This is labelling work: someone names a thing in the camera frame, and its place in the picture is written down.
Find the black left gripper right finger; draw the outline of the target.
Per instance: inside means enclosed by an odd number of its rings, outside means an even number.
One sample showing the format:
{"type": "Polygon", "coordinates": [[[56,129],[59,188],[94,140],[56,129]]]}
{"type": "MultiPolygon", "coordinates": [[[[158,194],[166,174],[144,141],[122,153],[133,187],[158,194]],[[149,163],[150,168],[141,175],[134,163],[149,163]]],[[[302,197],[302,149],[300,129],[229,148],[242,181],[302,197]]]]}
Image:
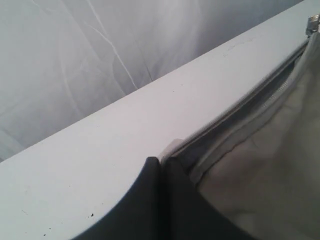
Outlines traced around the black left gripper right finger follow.
{"type": "Polygon", "coordinates": [[[239,240],[240,230],[214,210],[189,180],[177,158],[163,166],[166,240],[239,240]]]}

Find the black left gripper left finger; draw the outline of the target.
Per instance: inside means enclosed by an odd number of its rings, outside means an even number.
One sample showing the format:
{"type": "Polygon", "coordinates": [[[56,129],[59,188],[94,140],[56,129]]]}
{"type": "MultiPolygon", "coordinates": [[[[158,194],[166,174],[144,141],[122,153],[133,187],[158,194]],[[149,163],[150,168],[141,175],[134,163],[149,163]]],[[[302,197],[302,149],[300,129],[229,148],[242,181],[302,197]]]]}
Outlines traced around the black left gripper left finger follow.
{"type": "Polygon", "coordinates": [[[124,197],[76,240],[159,240],[161,166],[148,157],[124,197]]]}

